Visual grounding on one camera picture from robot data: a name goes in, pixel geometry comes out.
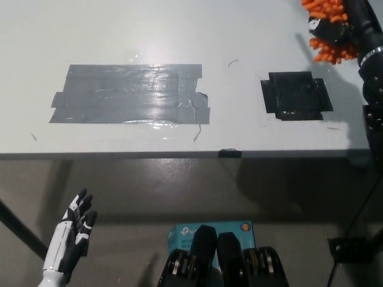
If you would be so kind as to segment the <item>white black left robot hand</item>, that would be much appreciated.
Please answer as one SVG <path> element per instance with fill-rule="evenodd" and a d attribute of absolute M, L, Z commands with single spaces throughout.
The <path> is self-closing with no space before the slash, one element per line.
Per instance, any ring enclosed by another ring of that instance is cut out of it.
<path fill-rule="evenodd" d="M 83 189 L 67 207 L 48 247 L 43 269 L 71 274 L 81 257 L 87 255 L 97 212 L 91 211 L 91 194 Z"/>

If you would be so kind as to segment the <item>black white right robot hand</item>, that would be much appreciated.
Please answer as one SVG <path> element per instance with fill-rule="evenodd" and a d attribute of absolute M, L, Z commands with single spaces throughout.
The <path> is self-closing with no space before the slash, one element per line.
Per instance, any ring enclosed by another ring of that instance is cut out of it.
<path fill-rule="evenodd" d="M 369 1 L 302 1 L 316 62 L 340 64 L 382 46 L 382 28 Z"/>

